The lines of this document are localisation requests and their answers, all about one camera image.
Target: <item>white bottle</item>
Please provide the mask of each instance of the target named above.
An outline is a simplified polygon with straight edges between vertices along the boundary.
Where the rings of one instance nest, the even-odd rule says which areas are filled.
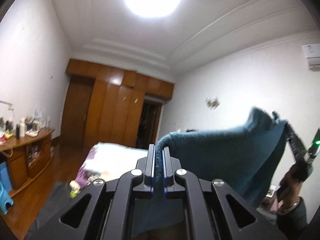
[[[24,118],[20,119],[20,138],[24,137],[24,135],[26,134],[26,130],[27,130],[27,126],[25,123]]]

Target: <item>wall-mounted air conditioner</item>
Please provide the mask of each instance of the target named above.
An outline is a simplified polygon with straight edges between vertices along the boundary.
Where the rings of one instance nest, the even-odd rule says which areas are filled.
[[[302,45],[309,69],[320,69],[320,43]]]

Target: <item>wooden floor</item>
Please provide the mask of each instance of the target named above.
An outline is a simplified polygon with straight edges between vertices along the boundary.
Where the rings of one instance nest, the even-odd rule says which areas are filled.
[[[88,150],[71,147],[55,148],[55,155],[46,170],[26,189],[13,197],[14,205],[4,216],[18,239],[23,239],[56,181],[69,183],[75,179]]]

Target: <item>white ceiling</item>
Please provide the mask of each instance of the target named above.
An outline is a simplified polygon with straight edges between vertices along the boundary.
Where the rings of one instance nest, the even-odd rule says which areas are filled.
[[[316,30],[300,0],[181,0],[167,17],[134,15],[124,0],[52,0],[73,58],[172,80],[238,50]]]

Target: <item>white sheet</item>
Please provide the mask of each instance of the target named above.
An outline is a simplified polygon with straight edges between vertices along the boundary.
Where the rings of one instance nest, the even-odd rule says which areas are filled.
[[[95,146],[93,159],[84,161],[82,167],[94,173],[106,171],[113,179],[135,169],[138,159],[146,157],[148,150],[135,149],[115,143],[101,143]]]

